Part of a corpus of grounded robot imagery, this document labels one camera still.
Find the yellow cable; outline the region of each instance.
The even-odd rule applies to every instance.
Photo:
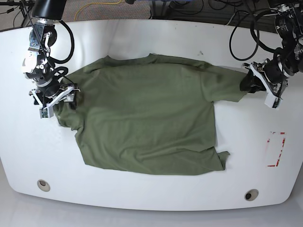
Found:
[[[116,4],[119,4],[119,3],[121,3],[121,2],[122,2],[122,0],[120,0],[120,1],[118,1],[118,2],[93,2],[93,3],[89,3],[89,4],[87,4],[87,5],[83,6],[83,7],[81,7],[81,8],[77,11],[77,13],[76,13],[76,15],[75,15],[75,18],[74,18],[74,21],[76,21],[77,15],[80,13],[80,11],[83,10],[83,9],[84,9],[85,7],[87,7],[87,6],[90,6],[90,5],[116,5]]]

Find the t-shirt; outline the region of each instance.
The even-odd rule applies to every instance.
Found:
[[[59,124],[77,130],[85,164],[153,175],[222,171],[213,102],[238,102],[245,74],[205,61],[150,54],[110,57],[70,74],[78,107],[56,106]]]

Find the metal grommet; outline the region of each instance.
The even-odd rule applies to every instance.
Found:
[[[259,195],[259,191],[257,189],[252,189],[252,190],[248,191],[247,193],[245,193],[244,199],[246,201],[253,201],[257,198],[258,195]]]
[[[49,192],[49,190],[51,189],[48,182],[44,180],[38,180],[37,185],[44,192]]]

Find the gray floor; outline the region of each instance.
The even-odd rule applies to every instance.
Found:
[[[66,22],[71,22],[74,20],[76,12],[88,3],[91,2],[117,2],[119,0],[67,0],[66,7],[64,10],[63,20]],[[187,21],[197,21],[206,23],[216,23],[216,24],[226,24],[234,13],[234,7],[227,6],[223,10],[213,10],[209,7],[209,2],[214,8],[222,7],[222,3],[216,2],[214,0],[193,0],[191,3],[180,7],[176,6],[174,3],[170,5],[173,8],[178,9],[184,13],[195,13],[201,9],[204,4],[201,13],[196,15],[183,15],[172,9],[170,9],[163,19],[173,19],[173,20],[187,20]],[[252,0],[250,0],[250,6],[253,9]],[[0,13],[5,12],[11,7],[0,7]],[[256,3],[256,8],[268,8],[266,0],[260,0]],[[0,30],[9,29],[13,27],[13,19],[15,15],[19,12],[15,9],[14,12],[9,14],[0,15]],[[117,5],[90,5],[84,8],[77,16],[77,20],[105,20],[105,19],[148,19],[150,16],[150,7],[147,0],[137,0],[133,5],[128,5],[125,0]],[[23,17],[19,13],[15,20],[15,26],[19,26]],[[234,19],[231,25],[235,25],[237,18]],[[243,27],[249,26],[250,19],[244,21],[241,25]],[[261,30],[274,32],[273,19],[264,18],[260,20]]]

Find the white table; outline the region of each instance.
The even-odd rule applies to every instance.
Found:
[[[70,72],[106,55],[131,59],[149,53],[241,66],[229,53],[230,26],[157,20],[86,21],[69,26],[75,36],[74,56],[65,64]],[[103,170],[84,164],[75,132],[60,127],[55,117],[39,118],[28,95],[35,85],[21,73],[30,30],[0,33],[0,157],[13,190],[52,200],[138,210],[236,209],[278,204],[289,197],[303,161],[302,74],[289,80],[279,111],[264,105],[265,93],[246,95],[239,103],[215,104],[217,151],[231,153],[226,171],[156,176]],[[69,36],[61,25],[56,30],[52,56],[64,59],[70,51]],[[273,48],[281,45],[275,34],[261,32],[261,40]],[[235,54],[246,57],[254,46],[249,30],[239,28],[233,40]],[[259,49],[252,60],[267,57],[271,54]],[[277,133],[267,148],[271,131]],[[284,136],[279,165],[268,167],[275,165],[272,162],[278,158]],[[49,192],[37,187],[40,179],[50,184]],[[251,189],[257,189],[259,196],[246,201],[244,195]]]

